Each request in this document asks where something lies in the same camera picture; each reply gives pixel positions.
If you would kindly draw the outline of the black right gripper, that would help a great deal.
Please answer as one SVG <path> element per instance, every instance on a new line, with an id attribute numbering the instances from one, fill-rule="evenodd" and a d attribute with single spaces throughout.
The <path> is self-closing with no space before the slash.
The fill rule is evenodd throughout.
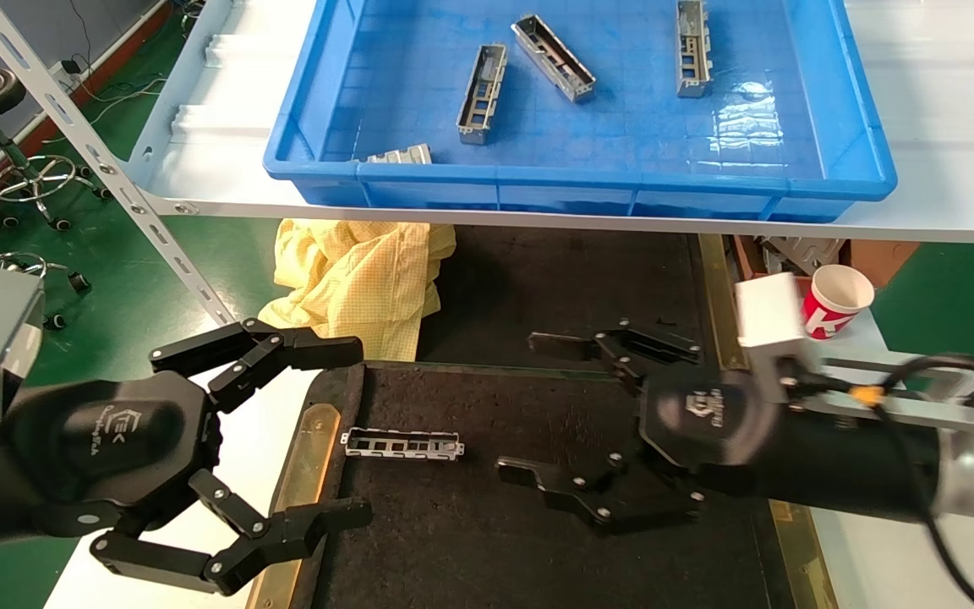
<path id="1" fill-rule="evenodd" d="M 500 456 L 500 479 L 537 490 L 547 508 L 600 535 L 634 535 L 696 520 L 706 493 L 691 482 L 719 493 L 785 492 L 776 447 L 785 405 L 762 397 L 747 371 L 672 366 L 701 363 L 695 340 L 664 324 L 621 320 L 590 337 L 531 332 L 527 344 L 553 359 L 598 363 L 627 393 L 643 390 L 639 435 L 671 464 L 645 453 L 611 453 L 577 469 Z"/>

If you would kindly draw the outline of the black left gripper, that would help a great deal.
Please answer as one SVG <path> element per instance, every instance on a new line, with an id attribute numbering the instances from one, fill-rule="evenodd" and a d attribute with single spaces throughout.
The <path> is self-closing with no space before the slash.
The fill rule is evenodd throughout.
<path id="1" fill-rule="evenodd" d="M 308 327 L 249 317 L 152 350 L 159 373 L 144 379 L 25 389 L 5 415 L 3 435 L 35 490 L 30 522 L 39 535 L 80 537 L 124 518 L 91 545 L 109 572 L 232 596 L 273 564 L 312 557 L 326 536 L 367 527 L 374 510 L 353 497 L 260 515 L 207 470 L 219 463 L 222 443 L 214 409 L 231 413 L 285 369 L 363 361 L 358 337 L 320 338 Z M 222 365 L 208 394 L 186 378 Z M 188 508 L 193 495 L 236 533 L 229 547 L 210 555 L 140 539 Z"/>

